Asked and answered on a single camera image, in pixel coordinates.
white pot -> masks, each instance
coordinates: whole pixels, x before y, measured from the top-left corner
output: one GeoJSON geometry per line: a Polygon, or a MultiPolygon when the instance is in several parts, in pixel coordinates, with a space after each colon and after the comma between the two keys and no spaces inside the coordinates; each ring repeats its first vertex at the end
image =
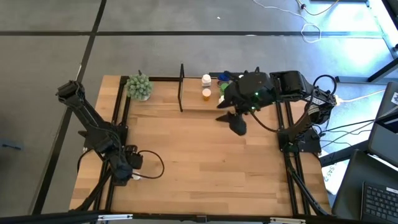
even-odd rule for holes
{"type": "Polygon", "coordinates": [[[150,95],[149,95],[149,96],[146,96],[146,97],[144,97],[144,99],[143,99],[143,100],[139,100],[139,101],[141,101],[141,102],[143,102],[143,101],[147,101],[147,100],[149,99],[149,97],[150,97],[150,95]]]}

gray floor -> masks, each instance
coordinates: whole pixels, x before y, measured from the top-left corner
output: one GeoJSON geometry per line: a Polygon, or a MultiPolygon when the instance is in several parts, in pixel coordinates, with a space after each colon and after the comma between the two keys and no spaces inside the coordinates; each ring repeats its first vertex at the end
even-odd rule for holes
{"type": "MultiPolygon", "coordinates": [[[[293,0],[259,1],[298,12],[293,0]]],[[[312,11],[328,5],[306,4],[312,11]]],[[[100,0],[2,0],[0,30],[88,31],[99,6],[100,0]]],[[[306,17],[320,24],[323,31],[379,31],[374,12],[364,4],[339,3],[322,16],[306,17]]],[[[251,0],[113,0],[106,5],[99,29],[300,31],[302,25],[299,17],[263,9],[251,0]]],[[[57,87],[76,77],[87,41],[88,37],[0,37],[0,138],[24,144],[23,151],[0,149],[2,217],[30,212],[65,109],[54,94],[57,87]]],[[[326,37],[314,44],[305,43],[300,36],[97,37],[83,84],[87,99],[94,105],[103,75],[129,75],[138,69],[153,76],[177,76],[180,63],[184,63],[186,75],[200,76],[260,66],[266,72],[299,70],[312,82],[326,73],[368,77],[391,60],[389,46],[381,35],[326,37]]],[[[327,79],[320,85],[331,87],[327,79]]],[[[384,88],[345,84],[338,86],[337,94],[350,99],[384,88]]],[[[381,96],[335,108],[329,128],[373,118],[381,96]]],[[[83,144],[77,135],[80,129],[81,124],[73,117],[44,207],[46,213],[68,209],[83,144]]],[[[342,142],[354,144],[366,139],[367,134],[343,138],[342,142]]],[[[338,136],[328,134],[325,139],[338,136]]],[[[333,152],[344,147],[336,144],[325,150],[333,152]]]]}

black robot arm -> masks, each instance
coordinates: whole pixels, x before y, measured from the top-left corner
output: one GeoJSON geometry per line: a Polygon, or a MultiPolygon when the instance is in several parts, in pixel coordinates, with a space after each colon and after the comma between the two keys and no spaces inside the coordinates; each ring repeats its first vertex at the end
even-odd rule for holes
{"type": "Polygon", "coordinates": [[[228,113],[217,120],[229,122],[230,128],[238,135],[246,133],[246,123],[242,114],[251,113],[254,116],[255,111],[275,102],[303,100],[308,102],[304,114],[293,126],[282,131],[267,128],[269,131],[285,133],[289,141],[295,143],[302,140],[313,124],[323,124],[327,121],[336,105],[333,95],[335,90],[323,91],[309,84],[298,71],[275,72],[268,75],[260,72],[257,67],[254,72],[245,71],[241,78],[234,77],[232,81],[224,91],[224,101],[217,108],[233,106],[235,113],[228,113]]]}
{"type": "Polygon", "coordinates": [[[80,134],[86,138],[88,147],[94,149],[101,160],[109,161],[115,184],[126,185],[132,170],[140,169],[142,165],[142,156],[136,153],[136,146],[122,148],[116,126],[104,121],[87,102],[81,83],[69,81],[58,88],[57,96],[84,125],[86,131],[80,134]]]}

wooden table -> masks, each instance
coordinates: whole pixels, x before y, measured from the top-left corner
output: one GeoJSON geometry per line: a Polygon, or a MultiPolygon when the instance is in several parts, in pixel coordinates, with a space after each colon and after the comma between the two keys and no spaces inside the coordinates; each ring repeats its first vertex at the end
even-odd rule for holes
{"type": "MultiPolygon", "coordinates": [[[[120,76],[104,76],[96,111],[111,120],[120,76]]],[[[227,123],[215,121],[224,111],[216,110],[219,93],[209,102],[201,98],[200,79],[183,82],[180,112],[178,82],[155,82],[146,102],[132,101],[127,125],[127,144],[139,150],[157,152],[164,160],[165,173],[156,180],[130,180],[116,187],[111,210],[126,213],[208,214],[291,216],[289,189],[284,158],[277,136],[263,129],[251,116],[245,116],[248,132],[233,133],[227,123]]],[[[303,103],[292,103],[294,120],[303,113],[303,103]]],[[[257,113],[259,119],[277,129],[275,106],[257,113]]],[[[321,206],[330,213],[328,197],[318,159],[301,153],[305,182],[321,206]]],[[[76,208],[96,185],[101,161],[94,152],[87,154],[73,191],[70,208],[76,208]]],[[[144,155],[138,172],[157,175],[158,158],[144,155]]],[[[101,208],[106,200],[105,186],[101,208]]],[[[298,208],[303,213],[300,191],[296,186],[298,208]]]]}

potted succulent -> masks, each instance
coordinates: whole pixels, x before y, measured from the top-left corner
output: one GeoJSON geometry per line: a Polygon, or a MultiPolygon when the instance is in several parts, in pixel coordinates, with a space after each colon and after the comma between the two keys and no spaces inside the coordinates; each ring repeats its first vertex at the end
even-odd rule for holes
{"type": "Polygon", "coordinates": [[[146,101],[152,93],[152,83],[149,77],[138,70],[138,75],[130,75],[126,83],[127,96],[135,100],[146,101]]]}

